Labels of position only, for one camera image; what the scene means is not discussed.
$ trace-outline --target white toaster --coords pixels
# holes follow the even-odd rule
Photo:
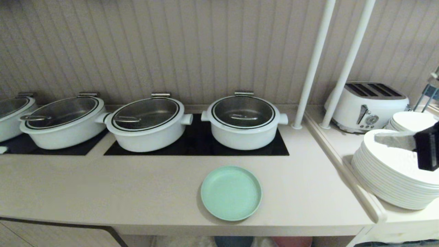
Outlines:
[[[329,105],[332,92],[325,102]],[[365,133],[383,128],[393,114],[409,109],[407,96],[382,83],[347,82],[332,121],[343,131]]]

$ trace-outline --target green plate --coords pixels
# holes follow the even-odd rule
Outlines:
[[[258,209],[262,188],[250,171],[235,166],[220,167],[209,173],[203,181],[201,200],[215,217],[239,221]]]

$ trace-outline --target cooktop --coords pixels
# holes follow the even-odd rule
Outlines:
[[[56,150],[47,150],[39,148],[30,138],[28,134],[21,134],[12,139],[6,140],[4,142],[0,142],[0,146],[8,147],[6,153],[11,154],[45,154],[45,155],[86,155],[106,134],[108,130],[105,129],[97,136],[91,138],[88,141],[83,143],[79,143],[75,146],[64,148],[64,149],[56,149]]]
[[[289,156],[289,153],[279,130],[276,131],[274,140],[260,149],[228,148],[215,140],[210,130],[210,122],[202,122],[201,114],[194,114],[192,124],[186,126],[183,135],[165,148],[136,153],[123,149],[116,141],[104,155]]]

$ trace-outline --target glass lid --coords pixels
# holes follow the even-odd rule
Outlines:
[[[115,127],[125,130],[152,129],[169,122],[179,110],[173,100],[149,98],[125,106],[114,115],[112,122]]]
[[[274,118],[273,108],[266,102],[253,97],[230,97],[215,104],[213,116],[223,124],[232,127],[260,127]]]
[[[18,111],[28,102],[28,98],[10,98],[0,101],[0,118]]]
[[[29,128],[52,128],[86,116],[97,105],[98,101],[90,97],[68,98],[45,105],[22,119]]]

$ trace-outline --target toaster dial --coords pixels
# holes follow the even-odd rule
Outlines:
[[[366,118],[366,124],[372,125],[372,124],[376,123],[378,121],[378,119],[380,119],[380,118],[377,115],[370,115]]]

